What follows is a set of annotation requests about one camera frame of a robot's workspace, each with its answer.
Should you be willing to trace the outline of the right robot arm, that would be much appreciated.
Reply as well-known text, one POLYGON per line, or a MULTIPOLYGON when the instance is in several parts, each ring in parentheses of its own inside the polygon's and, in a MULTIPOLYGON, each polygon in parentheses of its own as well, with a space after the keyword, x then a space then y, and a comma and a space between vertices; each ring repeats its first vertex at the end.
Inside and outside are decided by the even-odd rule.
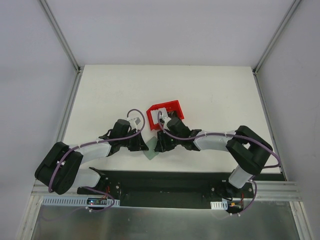
POLYGON ((245 125, 228 132, 208 132, 201 129, 189 129, 178 117, 160 119, 162 129, 157 132, 155 152, 164 153, 182 146, 188 151, 228 152, 237 162, 232 171, 225 192, 237 197, 243 186, 252 177, 264 169, 273 148, 254 131, 245 125))

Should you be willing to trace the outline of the red plastic card bin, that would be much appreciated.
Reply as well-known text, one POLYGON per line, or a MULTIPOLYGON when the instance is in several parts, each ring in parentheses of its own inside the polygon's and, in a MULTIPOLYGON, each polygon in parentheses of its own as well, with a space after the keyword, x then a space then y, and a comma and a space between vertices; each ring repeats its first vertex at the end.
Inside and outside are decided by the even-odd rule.
POLYGON ((177 112, 178 118, 181 120, 185 118, 180 102, 178 100, 172 100, 172 101, 154 104, 146 111, 149 127, 151 130, 160 129, 160 126, 158 124, 158 119, 157 119, 158 111, 160 108, 166 108, 167 113, 171 111, 177 112))

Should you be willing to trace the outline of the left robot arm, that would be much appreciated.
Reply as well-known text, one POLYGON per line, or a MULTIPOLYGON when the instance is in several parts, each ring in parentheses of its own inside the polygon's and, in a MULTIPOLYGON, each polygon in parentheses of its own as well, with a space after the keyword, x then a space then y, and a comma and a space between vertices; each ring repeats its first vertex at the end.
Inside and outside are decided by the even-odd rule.
POLYGON ((147 151, 141 130, 140 118, 118 119, 113 128, 97 140, 73 147, 56 142, 35 170, 35 178, 48 187, 50 193, 59 195, 72 187, 88 187, 94 194, 105 191, 102 174, 93 168, 80 169, 81 164, 91 160, 110 157, 121 148, 131 152, 147 151))

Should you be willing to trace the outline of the green leather card holder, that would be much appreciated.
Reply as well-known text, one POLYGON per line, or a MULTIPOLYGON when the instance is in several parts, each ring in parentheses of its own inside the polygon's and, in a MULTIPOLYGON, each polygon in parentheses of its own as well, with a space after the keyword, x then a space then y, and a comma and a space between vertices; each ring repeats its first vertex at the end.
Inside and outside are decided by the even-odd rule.
POLYGON ((158 139, 155 136, 153 136, 151 139, 149 139, 146 142, 146 146, 148 147, 148 150, 144 150, 143 153, 148 160, 152 160, 159 154, 159 152, 155 151, 157 142, 158 142, 158 139))

